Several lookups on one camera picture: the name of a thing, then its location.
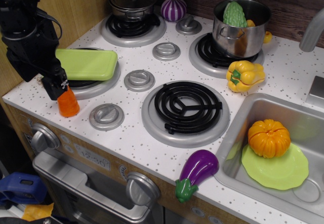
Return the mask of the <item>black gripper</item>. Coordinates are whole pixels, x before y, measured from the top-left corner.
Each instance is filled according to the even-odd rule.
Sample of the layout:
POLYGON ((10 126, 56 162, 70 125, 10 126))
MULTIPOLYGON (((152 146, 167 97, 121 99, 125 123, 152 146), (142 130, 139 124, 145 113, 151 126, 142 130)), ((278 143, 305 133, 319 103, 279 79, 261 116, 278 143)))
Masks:
POLYGON ((39 21, 20 33, 4 32, 2 41, 7 45, 9 62, 24 81, 43 75, 42 84, 51 100, 68 90, 66 72, 56 58, 59 39, 52 21, 39 21))

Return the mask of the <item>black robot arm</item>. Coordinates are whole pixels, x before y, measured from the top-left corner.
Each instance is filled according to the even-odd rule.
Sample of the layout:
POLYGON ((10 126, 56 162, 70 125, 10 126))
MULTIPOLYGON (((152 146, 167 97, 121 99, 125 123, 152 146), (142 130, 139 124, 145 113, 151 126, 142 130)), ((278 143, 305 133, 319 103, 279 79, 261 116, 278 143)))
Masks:
POLYGON ((68 89, 68 80, 56 57, 60 35, 57 20, 38 8, 39 0, 1 0, 1 34, 6 56, 20 77, 29 82, 41 74, 52 100, 68 89))

